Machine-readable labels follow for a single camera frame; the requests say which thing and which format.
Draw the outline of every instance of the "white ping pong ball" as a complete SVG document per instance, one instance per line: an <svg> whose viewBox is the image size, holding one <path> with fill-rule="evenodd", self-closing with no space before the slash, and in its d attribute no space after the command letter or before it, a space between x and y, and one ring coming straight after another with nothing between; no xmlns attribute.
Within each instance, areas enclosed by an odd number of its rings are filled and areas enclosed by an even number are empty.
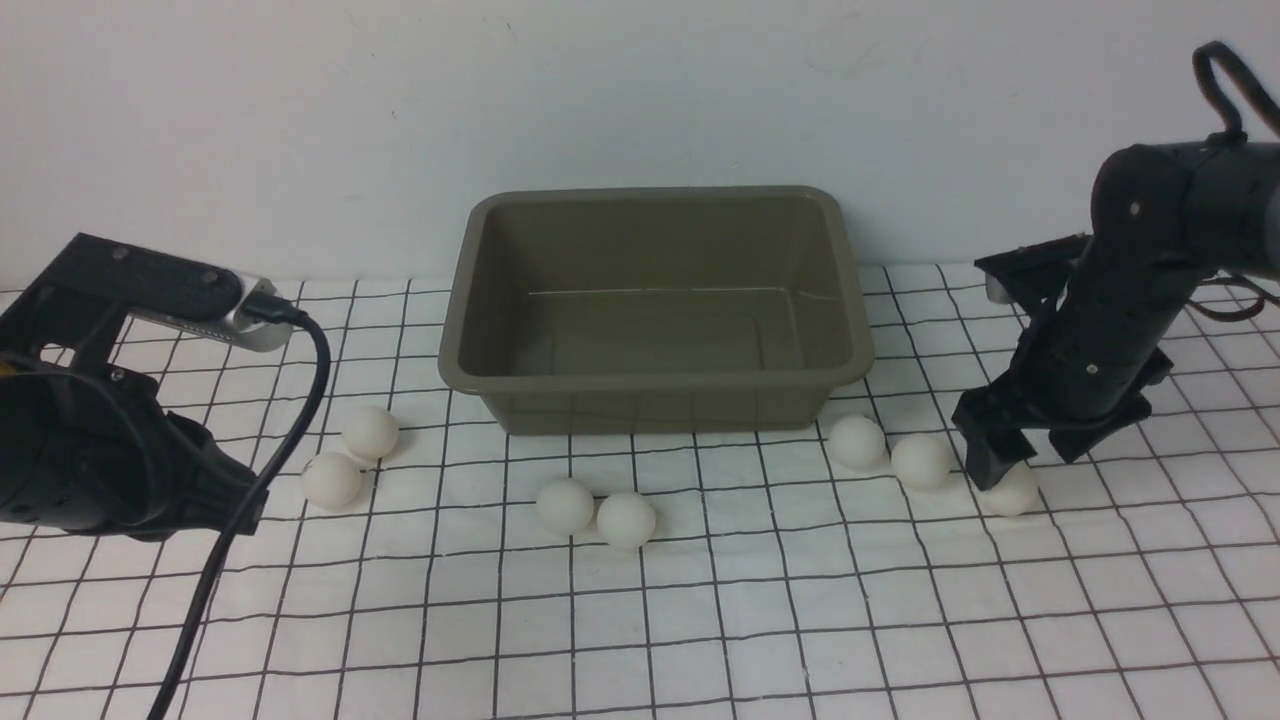
<svg viewBox="0 0 1280 720"><path fill-rule="evenodd" d="M899 482L915 491L941 489L951 477L951 448L936 436L906 436L893 446L891 462Z"/></svg>
<svg viewBox="0 0 1280 720"><path fill-rule="evenodd" d="M636 550L649 542L657 527L658 514L648 500L634 492L611 495L595 515L600 537L621 550Z"/></svg>
<svg viewBox="0 0 1280 720"><path fill-rule="evenodd" d="M865 415L846 415L831 428L831 457L850 470L868 470L884 459L884 430Z"/></svg>
<svg viewBox="0 0 1280 720"><path fill-rule="evenodd" d="M591 491L572 478L547 483L538 493L538 519L543 527L561 537L570 537L586 529L595 515Z"/></svg>
<svg viewBox="0 0 1280 720"><path fill-rule="evenodd" d="M991 515L1016 518L1036 506L1039 500L1039 482L1036 470L1019 462L988 491L978 491L978 506Z"/></svg>
<svg viewBox="0 0 1280 720"><path fill-rule="evenodd" d="M342 429L342 442L352 455L369 460L385 457L399 439L399 423L381 407L366 405L347 416Z"/></svg>
<svg viewBox="0 0 1280 720"><path fill-rule="evenodd" d="M360 495L364 478L356 461L340 452L321 452L302 469L302 495L325 510L342 510Z"/></svg>

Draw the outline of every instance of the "black cable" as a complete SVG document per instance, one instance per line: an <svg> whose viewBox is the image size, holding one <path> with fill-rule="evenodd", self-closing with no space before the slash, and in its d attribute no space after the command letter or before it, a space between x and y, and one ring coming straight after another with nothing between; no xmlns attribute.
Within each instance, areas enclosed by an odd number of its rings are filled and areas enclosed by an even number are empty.
<svg viewBox="0 0 1280 720"><path fill-rule="evenodd" d="M1210 307L1206 307L1203 302L1198 302L1194 300L1187 304L1188 306L1190 306L1192 310L1196 310L1197 313L1204 315L1211 320L1217 320L1220 323L1239 323L1243 320L1248 320L1251 318L1257 318L1258 314L1261 314L1262 310L1267 306L1267 304L1280 307L1280 297L1267 292L1262 286L1260 286L1258 283L1251 281L1244 275L1231 274L1226 275L1225 278L1213 278L1201 283L1201 287L1210 287L1210 286L1239 287L1243 290L1248 290L1257 296L1253 300L1253 305L1249 305L1248 307L1243 307L1240 310L1211 310Z"/></svg>
<svg viewBox="0 0 1280 720"><path fill-rule="evenodd" d="M1231 99L1222 92L1222 87L1213 74L1213 61L1217 61L1231 78L1235 87L1244 95L1244 99L1257 113L1258 118L1271 128L1271 132L1280 136L1280 106L1262 87L1253 70L1244 64L1244 60L1235 54L1226 44L1215 40L1196 49L1192 53L1192 67L1196 70L1196 83L1199 85L1201 94L1210 106L1222 118L1224 131L1210 136L1211 142L1244 142L1248 136L1244 133L1244 122L1240 119L1240 110L1235 108Z"/></svg>
<svg viewBox="0 0 1280 720"><path fill-rule="evenodd" d="M218 575L223 570L223 565L227 562L227 555L230 552L232 541L236 539L236 530L244 523L244 518L248 512L257 506L266 492L268 486L279 474L280 468L288 461L289 456L297 448L302 437L306 434L307 428L311 425L311 420L315 419L316 411L320 409L321 401L324 401L325 388L329 387L329 370L330 370L330 351L329 351L329 338L325 337L324 331L320 325L311 319L310 315L294 309L288 302L279 299L264 300L262 296L255 300L255 296L260 293L253 293L250 300L246 301L244 310L251 315L257 316L266 322L287 322L291 323L311 336L311 341L316 347L316 374L311 380L311 391L307 395L307 400L302 406L302 413L298 414L298 419L293 421L293 427L289 428L288 434L284 436L284 441L280 447L275 451L275 455L268 460L266 466L259 473L257 480L244 492L244 497L241 498L239 505L232 512L230 519L227 521L227 527L218 534L218 539L214 542L214 548L209 552L209 560L205 561L205 568L200 573L200 580L196 583L196 592L191 598L191 606L187 609L187 618L183 620L182 632L178 635L178 647L174 648L173 660L169 661L169 670L165 673L164 682L160 684L160 689L156 693L155 702L151 705L151 712L147 715L148 720L164 720L165 714L169 711L169 705L173 702L174 694L178 692L178 685L182 683L182 674L187 669L187 660L191 657L191 650L196 642L196 634L200 632L200 624L204 619L205 611L209 606L209 600L214 592L214 584L218 582Z"/></svg>

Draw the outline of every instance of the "white wall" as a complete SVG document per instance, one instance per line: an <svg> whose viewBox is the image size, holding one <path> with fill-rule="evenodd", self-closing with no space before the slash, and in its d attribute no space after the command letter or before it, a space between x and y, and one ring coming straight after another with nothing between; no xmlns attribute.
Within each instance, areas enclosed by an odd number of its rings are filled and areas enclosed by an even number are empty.
<svg viewBox="0 0 1280 720"><path fill-rule="evenodd" d="M480 199L598 186L810 183L864 260L969 259L1087 229L1112 150L1215 129L1198 44L1280 90L1277 28L1276 0L8 0L0 283L77 231L445 274Z"/></svg>

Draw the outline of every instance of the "plastic tub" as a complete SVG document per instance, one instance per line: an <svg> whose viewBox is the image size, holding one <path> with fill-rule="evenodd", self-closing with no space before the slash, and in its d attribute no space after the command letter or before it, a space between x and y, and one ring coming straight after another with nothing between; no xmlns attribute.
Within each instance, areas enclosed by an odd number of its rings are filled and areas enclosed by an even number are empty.
<svg viewBox="0 0 1280 720"><path fill-rule="evenodd" d="M800 428L874 360L810 187L513 192L471 214L439 369L512 434Z"/></svg>

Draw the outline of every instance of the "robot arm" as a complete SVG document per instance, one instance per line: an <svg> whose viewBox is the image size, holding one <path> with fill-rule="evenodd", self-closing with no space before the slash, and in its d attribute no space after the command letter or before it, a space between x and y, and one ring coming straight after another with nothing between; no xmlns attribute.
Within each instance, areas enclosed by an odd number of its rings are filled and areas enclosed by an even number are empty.
<svg viewBox="0 0 1280 720"><path fill-rule="evenodd" d="M952 416L978 488L1034 455L1024 429L1048 429L1070 462L1148 418L1142 389L1172 368L1157 345L1196 288L1220 272L1280 274L1280 145L1247 141L1212 59L1280 133L1280 109L1248 68L1225 45L1206 45L1197 78L1225 132L1114 154L1093 186L1092 237L977 263L995 295L1030 318L1009 370L965 392Z"/></svg>

